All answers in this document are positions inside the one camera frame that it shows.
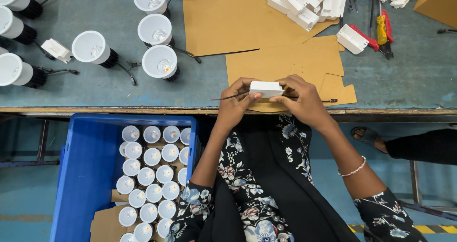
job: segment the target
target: yellow screwdriver handle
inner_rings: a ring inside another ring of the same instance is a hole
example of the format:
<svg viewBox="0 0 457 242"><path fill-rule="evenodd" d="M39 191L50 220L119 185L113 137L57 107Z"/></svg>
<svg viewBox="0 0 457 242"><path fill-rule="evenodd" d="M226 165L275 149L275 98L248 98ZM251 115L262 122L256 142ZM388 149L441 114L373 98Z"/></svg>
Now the yellow screwdriver handle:
<svg viewBox="0 0 457 242"><path fill-rule="evenodd" d="M381 15L376 22L378 23L378 44L384 45L387 43L386 17Z"/></svg>

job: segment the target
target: woman's left hand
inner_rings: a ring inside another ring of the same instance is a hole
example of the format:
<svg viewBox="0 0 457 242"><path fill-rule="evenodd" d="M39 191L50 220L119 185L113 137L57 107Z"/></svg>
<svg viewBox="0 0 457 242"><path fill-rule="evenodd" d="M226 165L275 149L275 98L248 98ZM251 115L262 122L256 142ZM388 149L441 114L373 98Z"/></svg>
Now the woman's left hand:
<svg viewBox="0 0 457 242"><path fill-rule="evenodd" d="M249 89L249 85L252 81L260 81L254 78L239 78L230 87L224 89L221 93L221 98L234 96L238 93ZM244 112L248 106L259 99L262 93L254 94L243 94L231 99L221 100L219 103L219 114L216 124L218 128L222 128L225 131L230 131L235 127L243 118Z"/></svg>

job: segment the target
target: sleeve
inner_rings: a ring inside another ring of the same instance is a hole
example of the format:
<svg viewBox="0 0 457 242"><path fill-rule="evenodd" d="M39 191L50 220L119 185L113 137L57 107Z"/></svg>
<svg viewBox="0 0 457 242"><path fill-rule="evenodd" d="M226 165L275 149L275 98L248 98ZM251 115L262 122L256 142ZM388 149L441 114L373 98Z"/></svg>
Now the sleeve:
<svg viewBox="0 0 457 242"><path fill-rule="evenodd" d="M202 187L188 181L181 194L178 211L164 242L197 240L208 215L214 208L213 187Z"/></svg>
<svg viewBox="0 0 457 242"><path fill-rule="evenodd" d="M365 222L364 235L372 241L427 241L389 188L372 197L354 199L354 204Z"/></svg>

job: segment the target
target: bracelet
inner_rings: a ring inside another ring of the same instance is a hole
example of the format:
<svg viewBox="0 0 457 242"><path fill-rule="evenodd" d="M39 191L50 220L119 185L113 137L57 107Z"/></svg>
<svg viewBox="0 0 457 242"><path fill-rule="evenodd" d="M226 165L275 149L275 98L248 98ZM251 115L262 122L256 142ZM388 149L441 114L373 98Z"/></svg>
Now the bracelet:
<svg viewBox="0 0 457 242"><path fill-rule="evenodd" d="M365 166L365 163L367 163L367 159L364 156L361 156L361 157L363 157L363 163L362 163L362 165L360 165L360 167L357 168L357 170L351 172L350 174L345 174L345 175L342 175L340 173L340 170L338 170L338 175L340 175L341 177L346 177L349 175L353 175L353 174L357 173L359 170L361 170Z"/></svg>

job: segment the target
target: woman's hand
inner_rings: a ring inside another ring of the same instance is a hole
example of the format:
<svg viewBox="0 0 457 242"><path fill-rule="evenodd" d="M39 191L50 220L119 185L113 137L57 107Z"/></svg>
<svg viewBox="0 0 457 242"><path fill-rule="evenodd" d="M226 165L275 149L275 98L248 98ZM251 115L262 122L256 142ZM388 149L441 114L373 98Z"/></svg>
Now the woman's hand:
<svg viewBox="0 0 457 242"><path fill-rule="evenodd" d="M235 81L230 87L222 91L221 98L223 99L226 97L234 96L238 93L248 90L249 85L252 81L260 80L254 78L237 79L237 81ZM226 131L230 131L241 121L248 106L261 96L262 93L245 93L231 99L221 100L219 103L218 119L214 126L222 128Z"/></svg>
<svg viewBox="0 0 457 242"><path fill-rule="evenodd" d="M279 102L283 104L300 120L300 122L305 123L318 131L333 122L332 117L330 117L322 104L316 86L307 83L296 74L289 75L276 82L279 82L282 86L287 85L288 88L286 93L292 92L298 96L298 99L293 101L284 96L277 96L270 98L270 102Z"/></svg>

